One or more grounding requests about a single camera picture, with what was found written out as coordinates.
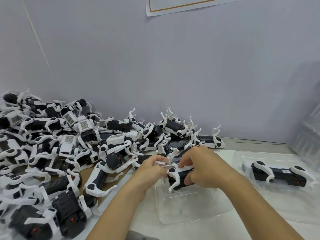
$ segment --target white table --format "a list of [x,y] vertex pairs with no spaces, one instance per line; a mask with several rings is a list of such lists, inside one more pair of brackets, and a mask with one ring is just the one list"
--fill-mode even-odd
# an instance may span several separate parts
[[[216,152],[230,164],[235,151],[216,150]],[[133,173],[134,170],[131,169],[122,178],[122,180],[118,183],[118,188],[110,193],[110,195],[100,204],[100,210],[106,209],[111,199],[115,196],[120,187],[124,185],[126,181],[128,181]],[[90,218],[86,225],[86,229],[74,239],[85,240],[97,221],[97,217]],[[314,240],[319,238],[320,226],[293,221],[289,221],[289,223],[306,240]],[[147,191],[145,200],[138,206],[131,224],[131,230],[147,236],[159,238],[160,240],[251,239],[235,210],[218,217],[206,218],[183,224],[164,225],[158,220],[152,190]]]

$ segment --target gray fabric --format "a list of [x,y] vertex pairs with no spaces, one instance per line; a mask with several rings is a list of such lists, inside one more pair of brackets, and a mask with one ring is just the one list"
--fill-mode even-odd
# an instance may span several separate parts
[[125,240],[159,240],[159,239],[145,236],[135,231],[129,231]]

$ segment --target paper sign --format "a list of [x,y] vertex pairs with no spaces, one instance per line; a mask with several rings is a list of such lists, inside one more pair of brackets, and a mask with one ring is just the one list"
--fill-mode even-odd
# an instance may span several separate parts
[[146,0],[146,15],[157,16],[235,1],[237,0]]

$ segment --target finger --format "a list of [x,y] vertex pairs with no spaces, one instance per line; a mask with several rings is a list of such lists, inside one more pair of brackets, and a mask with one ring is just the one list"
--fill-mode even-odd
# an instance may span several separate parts
[[157,165],[157,166],[154,166],[154,168],[156,168],[159,178],[166,177],[168,175],[168,171],[164,167]]
[[168,162],[169,159],[161,155],[153,155],[148,159],[144,160],[142,164],[152,166],[155,161]]
[[185,185],[189,185],[192,183],[192,179],[191,179],[192,174],[193,174],[193,171],[189,172],[187,174],[187,176],[185,177],[185,179],[183,181]]
[[184,166],[192,165],[192,159],[191,155],[194,153],[195,150],[198,150],[199,148],[197,146],[193,146],[190,150],[188,150],[186,153],[183,154],[178,167],[182,168]]

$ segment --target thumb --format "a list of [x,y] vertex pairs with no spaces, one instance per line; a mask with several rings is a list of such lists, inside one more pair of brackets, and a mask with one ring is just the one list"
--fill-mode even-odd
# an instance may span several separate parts
[[191,179],[192,174],[193,174],[193,171],[189,172],[187,174],[187,176],[185,177],[185,179],[184,179],[184,184],[185,185],[189,185],[189,184],[192,183],[192,179]]

